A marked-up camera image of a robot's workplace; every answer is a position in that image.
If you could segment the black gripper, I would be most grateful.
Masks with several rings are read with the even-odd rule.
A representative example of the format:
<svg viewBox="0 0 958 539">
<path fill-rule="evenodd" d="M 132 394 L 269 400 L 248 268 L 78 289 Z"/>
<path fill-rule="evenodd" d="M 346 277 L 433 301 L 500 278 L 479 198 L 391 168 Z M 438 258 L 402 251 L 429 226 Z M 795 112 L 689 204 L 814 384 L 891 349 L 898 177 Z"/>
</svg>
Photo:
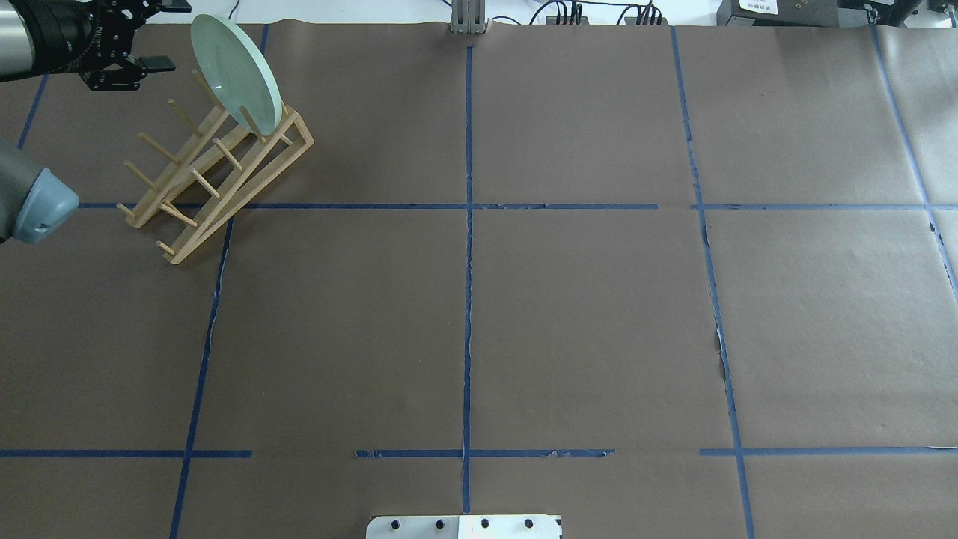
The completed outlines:
<svg viewBox="0 0 958 539">
<path fill-rule="evenodd" d="M 31 1 L 31 75 L 76 73 L 93 91 L 136 91 L 177 70 L 164 55 L 134 57 L 137 30 L 158 13 L 191 13 L 187 0 Z"/>
</svg>

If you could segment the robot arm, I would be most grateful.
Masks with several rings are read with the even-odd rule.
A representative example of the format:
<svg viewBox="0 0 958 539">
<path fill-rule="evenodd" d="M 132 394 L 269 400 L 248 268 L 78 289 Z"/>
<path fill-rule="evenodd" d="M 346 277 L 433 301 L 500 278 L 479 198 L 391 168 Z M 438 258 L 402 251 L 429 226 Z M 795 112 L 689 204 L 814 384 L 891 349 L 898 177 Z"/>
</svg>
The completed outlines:
<svg viewBox="0 0 958 539">
<path fill-rule="evenodd" d="M 93 92 L 133 92 L 148 75 L 174 71 L 168 57 L 136 57 L 135 34 L 159 13 L 191 13 L 188 1 L 4 1 L 2 83 L 37 81 L 17 140 L 2 139 L 2 241 L 40 243 L 79 209 L 79 196 L 24 151 L 50 76 L 75 74 Z"/>
</svg>

